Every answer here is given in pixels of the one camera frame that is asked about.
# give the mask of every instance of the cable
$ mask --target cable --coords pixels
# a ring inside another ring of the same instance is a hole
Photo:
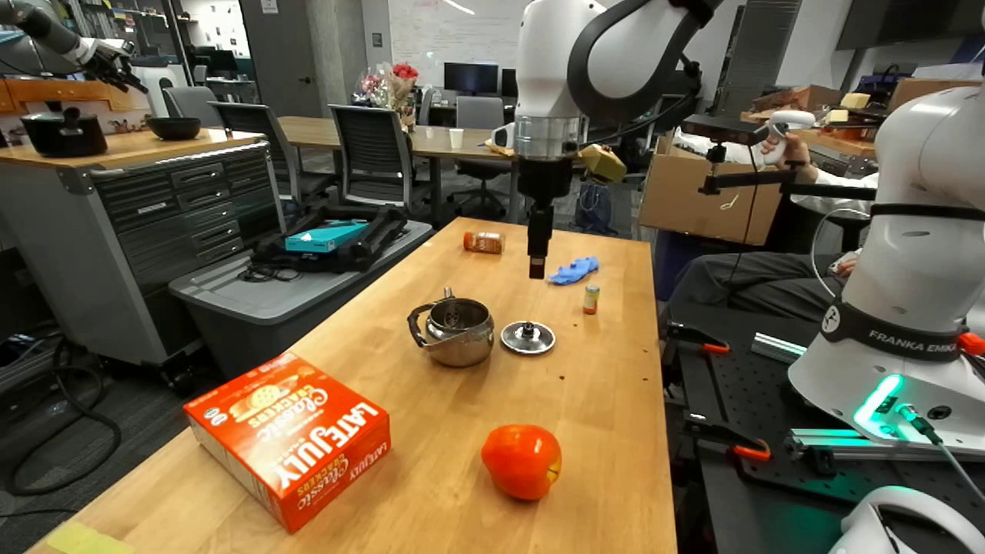
[[[71,356],[63,361],[64,352],[68,352],[64,346],[68,346],[68,342],[63,339],[59,348],[54,348],[54,356],[53,356],[53,369],[54,369],[54,385],[59,385],[59,392],[64,395],[68,408],[71,408],[77,415],[68,419],[64,424],[59,424],[49,437],[38,439],[38,444],[13,465],[13,471],[5,474],[5,491],[8,491],[13,495],[46,495],[46,494],[64,491],[64,487],[89,476],[93,471],[98,471],[98,467],[116,453],[116,448],[124,444],[124,428],[119,428],[116,423],[112,423],[109,415],[93,414],[93,409],[106,400],[106,395],[109,395],[106,378],[102,378],[94,369],[71,367],[71,364],[68,364]],[[82,408],[82,403],[74,397],[74,392],[71,392],[71,385],[68,385],[68,378],[64,378],[68,374],[89,374],[93,378],[98,378],[98,395],[94,395],[94,400],[93,400],[89,408]],[[44,448],[49,448],[54,437],[63,437],[68,428],[74,428],[74,424],[82,423],[82,419],[93,419],[93,423],[106,424],[106,428],[112,431],[112,448],[109,448],[89,467],[82,467],[82,471],[77,471],[77,474],[71,474],[71,476],[63,476],[63,480],[46,484],[46,487],[23,487],[23,484],[17,484],[23,467],[25,467]]]
[[[814,271],[814,278],[820,279],[820,288],[833,299],[833,291],[829,288],[829,279],[826,279],[821,271],[820,271],[820,236],[821,236],[826,223],[829,223],[829,215],[814,227],[806,260],[810,260],[810,271]]]
[[[953,458],[953,453],[938,444],[938,449],[946,453],[946,458],[953,465],[953,471],[959,474],[959,480],[978,495],[978,502],[985,504],[985,494],[978,491],[978,484],[967,474],[967,467]]]
[[[943,456],[952,462],[952,467],[959,474],[959,480],[978,495],[978,502],[985,504],[985,494],[978,491],[978,484],[967,474],[967,467],[953,458],[953,453],[947,449],[947,444],[937,433],[933,423],[922,419],[915,408],[898,408],[903,419],[922,433],[933,448],[943,449]]]

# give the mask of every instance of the cabinet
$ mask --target cabinet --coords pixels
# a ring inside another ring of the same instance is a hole
[[[93,354],[150,367],[196,346],[167,283],[283,227],[266,143],[182,154],[167,146],[154,154],[156,146],[126,146],[138,163],[93,166],[0,154],[0,214],[63,334]]]

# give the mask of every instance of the red tomato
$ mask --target red tomato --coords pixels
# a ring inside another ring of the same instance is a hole
[[[539,424],[503,424],[483,444],[483,465],[498,494],[536,502],[559,476],[559,444]]]

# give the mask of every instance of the cardboard box on shelf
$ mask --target cardboard box on shelf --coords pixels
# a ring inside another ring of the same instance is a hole
[[[191,431],[287,534],[392,453],[392,419],[300,356],[277,356],[185,408]]]
[[[741,163],[719,163],[716,174],[753,170]],[[702,194],[704,175],[710,175],[710,163],[704,157],[687,152],[655,154],[644,184],[641,225],[763,246],[781,199],[778,187],[756,184]]]
[[[890,100],[890,112],[895,112],[898,106],[938,92],[938,89],[953,89],[953,85],[981,85],[981,81],[898,81]]]

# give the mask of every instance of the wall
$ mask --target wall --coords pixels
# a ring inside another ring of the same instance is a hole
[[[392,61],[392,4],[364,0],[366,65]]]
[[[222,47],[236,59],[248,59],[248,41],[236,0],[182,0],[182,9],[193,18],[193,26],[187,26],[193,47]]]
[[[312,47],[324,114],[328,114],[331,106],[352,100],[358,76],[366,68],[364,9],[368,4],[308,0]]]
[[[802,0],[798,26],[781,59],[778,85],[820,84],[839,89],[850,68],[850,50],[836,50],[839,26],[852,0]],[[947,61],[959,41],[890,44],[866,53],[857,76],[886,65],[918,68]]]
[[[446,0],[389,0],[385,9],[366,9],[366,37],[381,34],[392,47],[392,61],[412,61],[423,72],[424,85],[439,85],[443,61],[491,61],[518,68],[518,34],[521,17],[529,0],[455,0],[473,9],[466,17]],[[744,0],[723,0],[707,28],[702,28],[687,57],[702,61],[704,100],[714,95],[725,41],[734,30],[737,9]],[[389,53],[366,50],[371,61],[389,61]]]
[[[392,61],[412,61],[423,72],[423,85],[439,85],[443,61],[518,68],[518,34],[525,4],[529,0],[389,0]]]

